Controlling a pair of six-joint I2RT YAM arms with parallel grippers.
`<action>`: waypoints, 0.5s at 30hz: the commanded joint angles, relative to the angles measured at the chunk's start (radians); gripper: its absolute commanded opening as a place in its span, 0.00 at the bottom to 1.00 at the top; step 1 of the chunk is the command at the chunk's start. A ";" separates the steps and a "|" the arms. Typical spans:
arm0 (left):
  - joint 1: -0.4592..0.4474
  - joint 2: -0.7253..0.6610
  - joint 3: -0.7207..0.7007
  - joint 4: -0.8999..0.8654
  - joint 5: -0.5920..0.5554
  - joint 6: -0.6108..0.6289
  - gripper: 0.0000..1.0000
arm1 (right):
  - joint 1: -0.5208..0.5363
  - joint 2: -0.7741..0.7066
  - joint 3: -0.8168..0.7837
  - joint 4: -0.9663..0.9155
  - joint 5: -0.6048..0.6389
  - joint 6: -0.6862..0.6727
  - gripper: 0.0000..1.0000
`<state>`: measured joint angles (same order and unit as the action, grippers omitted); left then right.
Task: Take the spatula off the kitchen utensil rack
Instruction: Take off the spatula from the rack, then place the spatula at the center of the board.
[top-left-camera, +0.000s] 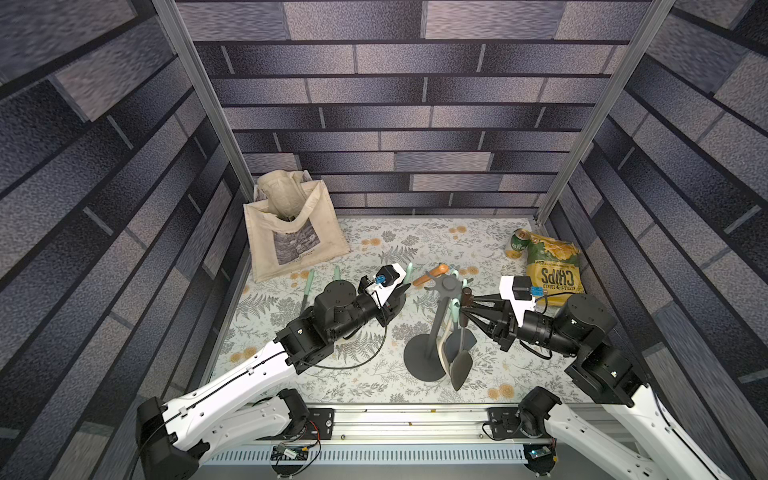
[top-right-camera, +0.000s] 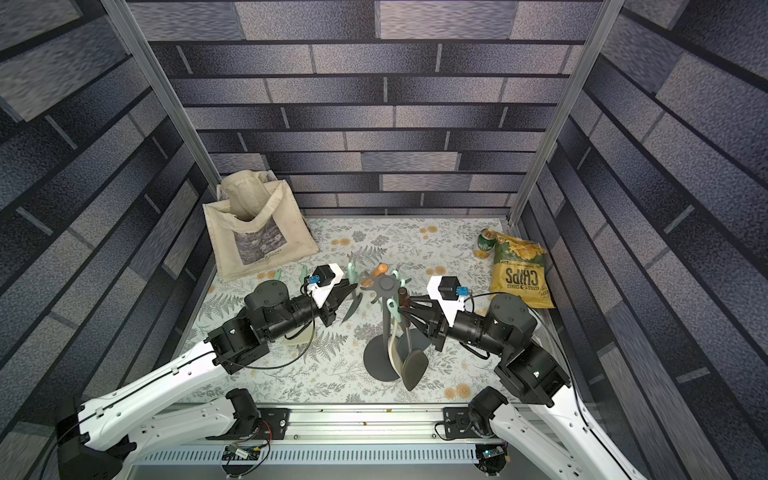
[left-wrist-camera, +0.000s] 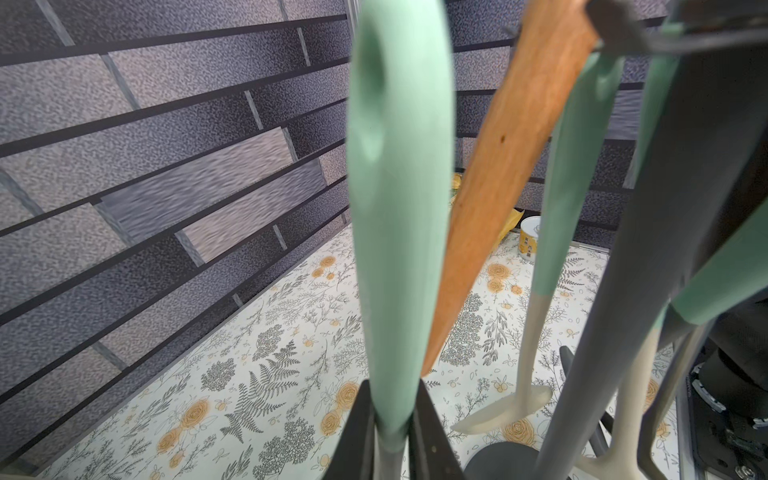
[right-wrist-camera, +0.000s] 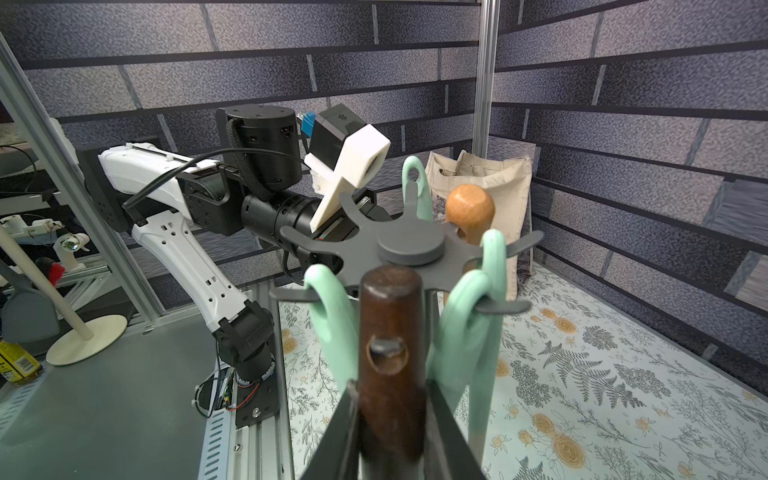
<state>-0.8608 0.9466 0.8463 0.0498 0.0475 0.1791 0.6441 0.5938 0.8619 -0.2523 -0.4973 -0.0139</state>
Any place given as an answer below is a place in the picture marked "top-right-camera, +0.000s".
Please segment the grey spatula mint handle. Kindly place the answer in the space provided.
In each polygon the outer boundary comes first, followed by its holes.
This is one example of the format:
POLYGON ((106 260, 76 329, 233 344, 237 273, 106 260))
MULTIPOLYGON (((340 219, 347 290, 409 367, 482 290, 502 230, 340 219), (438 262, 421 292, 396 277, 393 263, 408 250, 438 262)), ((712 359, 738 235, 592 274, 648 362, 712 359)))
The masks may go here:
MULTIPOLYGON (((351 283, 355 283, 357 285, 360 284, 360 275, 359 275, 359 273, 357 271, 357 268, 355 266, 355 261, 354 260, 350 260, 349 263, 348 263, 348 266, 347 266, 347 278, 348 278, 348 280, 351 283)), ((360 291, 360 287, 357 286, 355 288, 354 292, 353 292, 353 295, 352 295, 352 303, 349 306, 345 316, 342 319, 343 323, 347 322, 354 315, 354 313, 358 309, 361 301, 362 301, 362 293, 360 291)))

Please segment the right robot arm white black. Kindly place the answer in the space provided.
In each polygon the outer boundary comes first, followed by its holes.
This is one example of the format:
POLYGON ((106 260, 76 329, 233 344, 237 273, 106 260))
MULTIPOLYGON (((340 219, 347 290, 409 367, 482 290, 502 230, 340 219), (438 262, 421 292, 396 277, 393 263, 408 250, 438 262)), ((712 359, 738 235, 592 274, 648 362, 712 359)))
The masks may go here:
POLYGON ((570 376, 535 342, 538 314, 512 294, 493 296, 485 315, 464 300, 417 296, 399 307, 437 350, 446 339, 477 347, 499 362, 504 389, 487 387, 469 403, 470 424, 522 453, 551 479, 640 479, 635 467, 581 404, 570 376))

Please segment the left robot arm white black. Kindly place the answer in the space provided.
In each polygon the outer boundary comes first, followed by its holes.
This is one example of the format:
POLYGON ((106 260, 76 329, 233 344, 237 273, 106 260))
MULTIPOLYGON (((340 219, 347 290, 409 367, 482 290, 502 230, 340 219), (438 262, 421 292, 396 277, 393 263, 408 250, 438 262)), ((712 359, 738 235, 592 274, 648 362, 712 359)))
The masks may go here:
POLYGON ((293 297, 278 280, 244 299, 238 314, 176 359, 124 387, 58 413, 57 462, 62 479, 112 479, 143 456, 198 439, 241 440, 266 427, 251 394, 236 388, 197 407, 168 406, 222 377, 249 368, 285 334, 331 325, 356 289, 346 279, 307 283, 293 297))

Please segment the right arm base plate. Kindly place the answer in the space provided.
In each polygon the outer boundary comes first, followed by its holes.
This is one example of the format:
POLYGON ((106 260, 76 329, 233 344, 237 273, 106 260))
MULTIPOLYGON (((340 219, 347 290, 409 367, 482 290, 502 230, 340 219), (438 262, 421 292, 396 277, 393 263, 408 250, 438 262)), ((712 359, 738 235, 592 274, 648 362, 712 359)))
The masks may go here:
POLYGON ((475 405, 445 407, 433 430, 438 440, 496 445, 525 439, 530 426, 512 404, 501 404, 493 410, 475 405))

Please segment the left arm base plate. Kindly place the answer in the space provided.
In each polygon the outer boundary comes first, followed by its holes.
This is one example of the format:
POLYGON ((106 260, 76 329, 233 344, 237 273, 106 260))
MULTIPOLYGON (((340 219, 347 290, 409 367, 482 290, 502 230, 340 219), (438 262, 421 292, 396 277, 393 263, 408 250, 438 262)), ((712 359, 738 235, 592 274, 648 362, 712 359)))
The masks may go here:
POLYGON ((283 440, 291 410, 288 408, 260 408, 254 418, 237 420, 233 427, 218 436, 207 436, 208 441, 283 440))

